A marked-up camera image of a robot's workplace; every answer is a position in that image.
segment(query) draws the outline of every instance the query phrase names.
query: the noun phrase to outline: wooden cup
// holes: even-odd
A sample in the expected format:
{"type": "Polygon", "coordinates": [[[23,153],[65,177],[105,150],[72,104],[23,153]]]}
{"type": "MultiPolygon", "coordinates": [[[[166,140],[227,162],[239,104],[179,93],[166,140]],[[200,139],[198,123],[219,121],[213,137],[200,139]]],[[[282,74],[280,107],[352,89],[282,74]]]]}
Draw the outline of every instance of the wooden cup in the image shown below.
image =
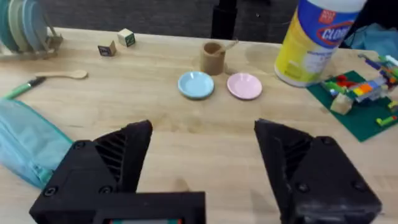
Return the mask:
{"type": "Polygon", "coordinates": [[[224,45],[215,41],[203,44],[200,53],[200,70],[209,75],[218,75],[224,72],[225,52],[214,54],[223,49],[224,45]]]}

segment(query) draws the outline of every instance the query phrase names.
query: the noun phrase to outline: yellow label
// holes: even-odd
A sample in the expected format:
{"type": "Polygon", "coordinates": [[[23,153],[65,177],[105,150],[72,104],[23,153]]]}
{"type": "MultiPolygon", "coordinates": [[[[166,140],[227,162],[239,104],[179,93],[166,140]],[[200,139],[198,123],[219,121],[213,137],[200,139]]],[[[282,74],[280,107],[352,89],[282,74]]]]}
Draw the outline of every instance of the yellow label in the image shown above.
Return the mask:
{"type": "Polygon", "coordinates": [[[334,49],[314,43],[305,34],[296,10],[275,65],[285,77],[311,83],[318,79],[333,52],[334,49]]]}

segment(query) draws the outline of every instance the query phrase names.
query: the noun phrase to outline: small plate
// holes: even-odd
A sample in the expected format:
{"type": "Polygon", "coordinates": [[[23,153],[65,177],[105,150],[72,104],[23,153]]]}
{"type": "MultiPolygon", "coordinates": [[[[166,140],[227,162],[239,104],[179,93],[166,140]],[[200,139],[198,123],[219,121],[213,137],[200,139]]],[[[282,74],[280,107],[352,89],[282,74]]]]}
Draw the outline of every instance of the small plate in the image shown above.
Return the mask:
{"type": "Polygon", "coordinates": [[[253,100],[262,91],[260,80],[248,73],[232,75],[227,81],[227,86],[232,95],[242,100],[253,100]]]}
{"type": "Polygon", "coordinates": [[[178,80],[180,92],[192,99],[202,99],[210,96],[214,90],[213,79],[203,72],[187,72],[178,80]]]}
{"type": "Polygon", "coordinates": [[[15,43],[10,31],[10,25],[8,23],[8,0],[0,0],[0,39],[3,44],[11,51],[18,51],[19,47],[15,43]]]}
{"type": "Polygon", "coordinates": [[[22,26],[26,39],[35,51],[44,50],[42,41],[47,38],[47,24],[40,4],[34,0],[25,0],[22,5],[22,26]]]}
{"type": "Polygon", "coordinates": [[[22,4],[23,0],[11,0],[8,8],[8,23],[12,37],[17,43],[19,50],[27,52],[30,45],[26,40],[24,28],[22,27],[22,4]]]}

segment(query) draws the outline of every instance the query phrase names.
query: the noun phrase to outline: dish rack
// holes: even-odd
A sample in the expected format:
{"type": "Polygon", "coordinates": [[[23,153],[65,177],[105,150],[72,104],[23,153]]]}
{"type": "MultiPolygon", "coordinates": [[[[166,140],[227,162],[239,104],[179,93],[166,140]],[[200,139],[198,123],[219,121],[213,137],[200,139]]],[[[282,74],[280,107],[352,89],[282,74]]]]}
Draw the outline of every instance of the dish rack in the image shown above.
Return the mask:
{"type": "Polygon", "coordinates": [[[7,47],[0,43],[0,61],[7,60],[37,60],[37,59],[48,59],[51,57],[56,57],[58,49],[63,41],[63,37],[61,34],[58,34],[54,27],[51,25],[49,18],[46,14],[43,14],[44,21],[47,24],[48,28],[51,31],[51,34],[47,36],[44,40],[40,37],[40,35],[36,32],[36,38],[40,40],[42,44],[43,50],[34,51],[30,50],[28,52],[12,52],[7,49],[7,47]]]}

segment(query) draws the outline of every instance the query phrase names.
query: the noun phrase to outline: green baseplate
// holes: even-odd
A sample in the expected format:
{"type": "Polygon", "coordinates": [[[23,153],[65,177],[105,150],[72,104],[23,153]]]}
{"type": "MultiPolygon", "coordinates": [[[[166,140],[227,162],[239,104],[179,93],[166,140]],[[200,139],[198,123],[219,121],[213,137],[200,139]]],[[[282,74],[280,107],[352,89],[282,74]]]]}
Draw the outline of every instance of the green baseplate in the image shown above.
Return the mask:
{"type": "MultiPolygon", "coordinates": [[[[349,81],[352,82],[360,83],[366,81],[361,75],[359,75],[355,71],[347,72],[345,76],[349,81]]],[[[391,113],[391,111],[387,107],[388,104],[391,102],[388,97],[365,104],[354,103],[351,111],[349,111],[346,115],[341,115],[330,110],[330,106],[333,102],[333,97],[321,86],[321,84],[312,85],[307,89],[360,142],[363,142],[398,123],[398,120],[395,120],[391,124],[383,127],[380,127],[380,125],[376,123],[377,118],[386,119],[390,116],[398,115],[398,113],[391,113]]]]}

